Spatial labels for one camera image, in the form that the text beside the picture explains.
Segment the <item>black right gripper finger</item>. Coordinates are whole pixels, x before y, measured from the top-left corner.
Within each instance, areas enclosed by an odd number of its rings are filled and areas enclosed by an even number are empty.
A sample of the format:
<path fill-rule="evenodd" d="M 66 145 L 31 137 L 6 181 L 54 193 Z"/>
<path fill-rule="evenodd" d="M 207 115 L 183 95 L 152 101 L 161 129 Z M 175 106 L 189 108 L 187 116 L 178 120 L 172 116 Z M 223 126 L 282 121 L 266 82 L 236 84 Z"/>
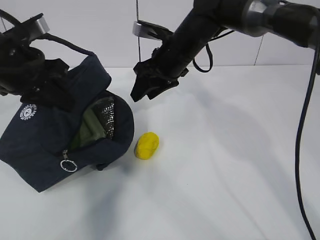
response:
<path fill-rule="evenodd" d="M 130 96 L 134 102 L 140 101 L 143 97 L 147 96 L 155 86 L 152 83 L 153 78 L 149 75 L 138 74 L 135 79 L 135 83 L 131 90 Z"/>
<path fill-rule="evenodd" d="M 152 100 L 162 94 L 163 92 L 170 90 L 172 88 L 175 88 L 179 85 L 178 81 L 167 81 L 164 82 L 161 86 L 157 86 L 155 89 L 151 90 L 148 94 L 147 97 Z"/>

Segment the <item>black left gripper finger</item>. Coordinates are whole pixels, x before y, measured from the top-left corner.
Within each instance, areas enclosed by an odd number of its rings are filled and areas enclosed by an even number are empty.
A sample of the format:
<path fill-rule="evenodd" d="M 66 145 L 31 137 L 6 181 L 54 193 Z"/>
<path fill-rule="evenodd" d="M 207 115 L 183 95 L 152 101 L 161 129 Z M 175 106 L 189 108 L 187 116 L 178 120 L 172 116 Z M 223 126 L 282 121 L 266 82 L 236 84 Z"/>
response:
<path fill-rule="evenodd" d="M 68 83 L 65 77 L 45 79 L 37 92 L 40 104 L 70 112 L 75 106 L 75 100 L 68 90 Z"/>

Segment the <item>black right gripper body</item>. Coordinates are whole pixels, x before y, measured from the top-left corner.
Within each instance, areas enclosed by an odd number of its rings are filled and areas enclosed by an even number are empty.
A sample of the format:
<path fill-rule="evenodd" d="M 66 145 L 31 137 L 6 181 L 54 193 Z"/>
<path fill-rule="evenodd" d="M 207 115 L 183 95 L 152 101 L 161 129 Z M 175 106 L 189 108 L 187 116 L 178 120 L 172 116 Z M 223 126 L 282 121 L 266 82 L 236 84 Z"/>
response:
<path fill-rule="evenodd" d="M 189 69 L 185 67 L 180 74 L 170 73 L 170 66 L 167 64 L 167 60 L 164 62 L 158 62 L 157 56 L 160 47 L 156 47 L 152 53 L 151 58 L 138 62 L 133 71 L 136 75 L 134 84 L 140 84 L 143 81 L 143 78 L 154 78 L 160 77 L 170 82 L 177 81 L 178 78 L 185 77 L 189 73 Z"/>

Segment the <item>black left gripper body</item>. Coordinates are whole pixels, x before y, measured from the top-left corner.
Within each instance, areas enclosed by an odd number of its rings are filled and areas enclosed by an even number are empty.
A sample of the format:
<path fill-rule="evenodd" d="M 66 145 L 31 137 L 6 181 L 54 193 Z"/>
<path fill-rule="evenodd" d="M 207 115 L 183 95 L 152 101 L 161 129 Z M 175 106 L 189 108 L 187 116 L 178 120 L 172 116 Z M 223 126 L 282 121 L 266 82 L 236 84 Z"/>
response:
<path fill-rule="evenodd" d="M 69 66 L 60 58 L 46 59 L 34 47 L 3 44 L 0 47 L 0 94 L 39 100 L 37 92 L 48 78 L 66 78 Z"/>

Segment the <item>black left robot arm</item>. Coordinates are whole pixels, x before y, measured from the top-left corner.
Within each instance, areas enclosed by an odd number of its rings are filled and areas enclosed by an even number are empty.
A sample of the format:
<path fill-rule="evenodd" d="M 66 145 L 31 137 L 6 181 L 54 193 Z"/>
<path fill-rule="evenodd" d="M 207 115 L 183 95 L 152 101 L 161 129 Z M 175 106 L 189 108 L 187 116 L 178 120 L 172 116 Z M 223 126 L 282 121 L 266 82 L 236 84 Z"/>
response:
<path fill-rule="evenodd" d="M 49 37 L 43 13 L 23 22 L 4 10 L 0 17 L 13 27 L 0 34 L 0 94 L 20 96 L 26 104 L 71 111 L 75 100 L 67 89 L 69 66 L 60 58 L 46 59 L 35 40 Z"/>

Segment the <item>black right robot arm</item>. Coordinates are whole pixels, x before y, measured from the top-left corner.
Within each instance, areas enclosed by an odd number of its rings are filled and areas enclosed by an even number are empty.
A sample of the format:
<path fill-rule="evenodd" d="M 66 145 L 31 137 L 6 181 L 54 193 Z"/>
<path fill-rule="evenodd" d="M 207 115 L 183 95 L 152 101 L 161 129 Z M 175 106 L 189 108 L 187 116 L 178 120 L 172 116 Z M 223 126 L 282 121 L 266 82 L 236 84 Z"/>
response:
<path fill-rule="evenodd" d="M 271 33 L 299 47 L 318 50 L 320 10 L 286 0 L 196 0 L 175 31 L 137 20 L 132 30 L 135 36 L 162 44 L 149 59 L 135 65 L 133 101 L 154 99 L 177 87 L 198 53 L 225 30 L 255 38 Z"/>

